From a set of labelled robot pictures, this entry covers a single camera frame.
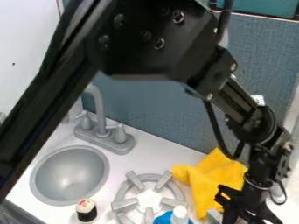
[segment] stove burner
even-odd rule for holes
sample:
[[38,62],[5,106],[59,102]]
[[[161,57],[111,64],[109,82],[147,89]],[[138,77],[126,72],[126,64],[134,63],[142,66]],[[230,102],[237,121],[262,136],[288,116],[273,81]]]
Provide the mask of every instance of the stove burner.
[[[111,203],[112,211],[116,214],[118,221],[121,224],[135,224],[125,214],[127,211],[137,209],[144,214],[145,223],[153,223],[154,214],[159,213],[163,206],[187,207],[187,202],[184,200],[179,187],[171,180],[171,172],[166,171],[163,175],[154,173],[145,173],[136,175],[134,171],[126,174],[127,181],[124,182],[115,196],[115,201]],[[156,182],[154,189],[146,189],[143,182]],[[125,194],[135,186],[140,193],[136,198],[125,199]],[[168,187],[175,199],[163,198],[160,192]]]

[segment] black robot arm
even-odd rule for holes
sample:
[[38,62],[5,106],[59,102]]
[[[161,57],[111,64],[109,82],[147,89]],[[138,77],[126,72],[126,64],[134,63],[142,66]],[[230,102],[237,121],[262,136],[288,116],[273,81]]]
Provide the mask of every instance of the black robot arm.
[[[184,83],[205,102],[219,147],[229,158],[237,159],[244,144],[251,146],[242,191],[220,186],[216,195],[225,208],[224,223],[238,216],[281,223],[265,198],[289,170],[289,133],[235,80],[237,63],[219,46],[223,31],[218,29],[217,18],[193,0],[71,1],[38,75],[1,126],[0,200],[101,70],[116,79]],[[225,146],[211,103],[223,110],[240,140],[234,154]]]

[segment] blue wall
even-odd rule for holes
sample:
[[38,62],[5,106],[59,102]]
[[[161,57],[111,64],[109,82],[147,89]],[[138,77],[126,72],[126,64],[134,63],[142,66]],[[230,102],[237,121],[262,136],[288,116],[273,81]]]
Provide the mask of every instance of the blue wall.
[[[281,120],[299,74],[299,24],[235,15],[229,32],[240,82],[253,95],[264,95]],[[202,102],[187,95],[180,84],[111,80],[100,73],[94,82],[103,93],[109,118],[203,152],[216,145]],[[84,104],[94,110],[90,98],[85,97]],[[234,148],[230,130],[224,123],[221,128]]]
[[[217,0],[217,7],[222,8],[225,0]],[[258,14],[292,18],[299,0],[234,0],[233,9]]]

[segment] sink basin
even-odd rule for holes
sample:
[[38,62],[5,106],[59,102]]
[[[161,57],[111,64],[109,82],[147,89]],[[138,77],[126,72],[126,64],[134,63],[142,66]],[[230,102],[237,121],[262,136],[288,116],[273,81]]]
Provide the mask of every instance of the sink basin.
[[69,206],[97,193],[108,173],[108,160],[99,150],[67,146],[38,162],[31,174],[31,191],[46,204]]

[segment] black cable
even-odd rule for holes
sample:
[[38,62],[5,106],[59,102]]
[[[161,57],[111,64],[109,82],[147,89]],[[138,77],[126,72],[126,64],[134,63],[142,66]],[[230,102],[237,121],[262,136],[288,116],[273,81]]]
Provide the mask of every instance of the black cable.
[[275,200],[275,197],[273,196],[271,191],[269,191],[269,196],[270,196],[270,199],[273,201],[273,203],[275,203],[277,206],[281,206],[281,205],[283,205],[284,203],[287,202],[288,195],[287,195],[286,188],[284,187],[282,181],[278,181],[278,186],[282,189],[282,193],[283,193],[283,196],[284,196],[284,201],[278,202],[277,200]]
[[242,151],[244,149],[244,146],[245,146],[245,143],[243,141],[239,141],[239,143],[237,145],[237,148],[236,148],[236,150],[235,150],[235,152],[233,154],[233,156],[235,158],[239,158],[240,157],[240,155],[241,155],[241,153],[242,153]]
[[218,125],[218,122],[217,122],[217,118],[216,118],[216,115],[214,113],[214,110],[212,108],[212,104],[208,101],[204,101],[204,104],[205,104],[205,109],[206,109],[206,112],[207,114],[209,115],[209,119],[210,119],[210,122],[211,122],[211,125],[212,125],[212,130],[214,132],[214,135],[218,141],[218,144],[219,144],[219,148],[220,150],[222,151],[222,153],[227,156],[228,158],[232,159],[232,160],[236,160],[239,158],[240,156],[240,149],[238,149],[238,153],[237,153],[237,156],[238,157],[235,157],[233,156],[229,150],[227,149],[226,147],[226,143],[223,139],[223,136],[221,134],[221,131],[220,131],[220,128],[219,128],[219,125]]
[[228,22],[230,20],[233,10],[233,0],[225,0],[224,7],[220,15],[219,25],[217,30],[217,42],[219,43],[223,38]]

